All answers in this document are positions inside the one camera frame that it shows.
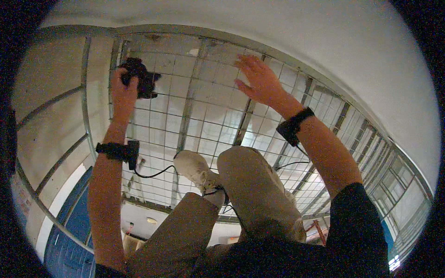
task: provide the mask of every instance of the khaki pants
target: khaki pants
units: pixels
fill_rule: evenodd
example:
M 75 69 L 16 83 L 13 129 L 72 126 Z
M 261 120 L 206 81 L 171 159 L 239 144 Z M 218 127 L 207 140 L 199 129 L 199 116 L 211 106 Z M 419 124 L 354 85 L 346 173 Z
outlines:
M 224 151 L 218 157 L 218 171 L 244 227 L 239 241 L 269 236 L 305 241 L 299 211 L 257 151 L 240 146 Z M 187 193 L 146 244 L 128 258 L 129 272 L 133 277 L 189 277 L 196 265 L 216 263 L 230 248 L 207 247 L 217 218 L 215 205 Z

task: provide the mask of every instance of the wrist strap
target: wrist strap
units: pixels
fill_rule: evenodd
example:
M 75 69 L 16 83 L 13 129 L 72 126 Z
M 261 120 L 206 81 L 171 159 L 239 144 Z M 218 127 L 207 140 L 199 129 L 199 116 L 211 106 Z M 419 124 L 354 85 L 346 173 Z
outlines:
M 106 153 L 108 159 L 128 162 L 128 168 L 134 170 L 139 155 L 139 141 L 128 141 L 128 145 L 118 143 L 98 143 L 96 152 Z
M 300 131 L 300 124 L 312 116 L 315 116 L 314 112 L 307 107 L 289 120 L 279 124 L 276 130 L 292 147 L 295 147 L 299 143 L 297 133 Z

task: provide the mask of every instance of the wire mesh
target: wire mesh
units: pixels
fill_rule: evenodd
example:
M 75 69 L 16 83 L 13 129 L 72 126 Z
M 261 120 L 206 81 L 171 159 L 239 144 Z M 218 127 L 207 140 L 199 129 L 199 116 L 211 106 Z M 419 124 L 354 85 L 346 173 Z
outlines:
M 163 34 L 150 35 L 129 45 L 129 56 L 141 58 L 149 71 L 162 74 L 156 84 L 158 97 L 137 102 L 134 119 L 127 132 L 128 138 L 141 142 L 140 159 L 145 160 L 144 165 L 140 166 L 142 175 L 158 173 L 173 164 L 173 157 L 179 148 L 178 136 L 190 86 L 197 89 L 191 102 L 190 122 L 183 148 L 201 154 L 210 169 L 217 173 L 218 155 L 235 141 L 248 98 L 235 89 L 235 78 L 247 80 L 233 63 L 237 54 L 258 57 L 262 54 L 210 40 L 206 55 L 200 58 L 197 57 L 200 40 L 193 36 Z M 388 168 L 395 161 L 395 154 L 391 153 L 388 144 L 363 114 L 304 72 L 273 58 L 268 57 L 265 62 L 279 77 L 284 90 L 310 107 L 328 128 L 336 132 L 357 161 L 365 182 L 382 179 L 385 172 L 379 169 Z M 194 73 L 194 66 L 202 69 L 199 75 L 196 71 Z M 300 150 L 289 146 L 276 132 L 277 125 L 282 121 L 283 118 L 276 111 L 256 103 L 241 145 L 256 148 L 271 166 L 308 161 Z M 410 175 L 413 179 L 412 172 L 402 167 L 396 167 L 393 171 L 393 176 L 397 176 L 394 180 L 399 180 L 398 177 L 407 180 Z M 304 215 L 329 211 L 329 195 L 312 163 L 287 165 L 277 174 L 285 189 L 294 193 L 297 209 Z M 164 206 L 172 204 L 172 196 L 178 202 L 187 192 L 200 193 L 191 181 L 179 175 L 178 194 L 172 194 L 172 169 L 141 181 L 124 166 L 122 183 L 122 190 L 128 196 Z M 392 206 L 406 189 L 406 184 L 401 181 L 399 184 L 393 186 L 396 189 L 385 192 L 386 195 L 396 196 Z M 220 218 L 237 219 L 234 211 L 226 207 L 222 208 Z

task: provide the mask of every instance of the knee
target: knee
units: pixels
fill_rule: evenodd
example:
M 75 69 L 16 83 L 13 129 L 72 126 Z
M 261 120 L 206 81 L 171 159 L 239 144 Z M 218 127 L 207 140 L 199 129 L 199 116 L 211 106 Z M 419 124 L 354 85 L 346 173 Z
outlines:
M 249 159 L 261 156 L 261 154 L 254 148 L 244 146 L 233 146 L 228 150 L 223 151 L 217 160 L 218 167 L 227 164 L 244 164 Z

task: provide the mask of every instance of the forearm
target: forearm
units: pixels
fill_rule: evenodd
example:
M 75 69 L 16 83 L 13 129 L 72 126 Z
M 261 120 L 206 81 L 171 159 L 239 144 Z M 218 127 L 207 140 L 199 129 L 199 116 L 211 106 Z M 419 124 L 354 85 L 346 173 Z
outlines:
M 103 143 L 119 143 L 125 141 L 127 124 L 112 122 L 105 135 Z M 91 221 L 91 235 L 94 246 L 109 245 L 109 252 L 114 252 L 121 258 L 118 262 L 107 261 L 107 254 L 101 254 L 103 248 L 95 250 L 96 262 L 123 269 L 123 248 L 120 238 L 121 222 L 121 179 L 122 162 L 107 159 L 106 154 L 99 154 L 93 168 L 93 174 L 88 190 L 88 211 Z M 119 235 L 120 244 L 116 243 Z
M 286 94 L 274 109 L 288 120 L 303 110 L 303 106 L 294 97 Z M 351 183 L 362 183 L 354 158 L 322 121 L 316 117 L 304 120 L 297 137 L 323 178 L 331 198 Z

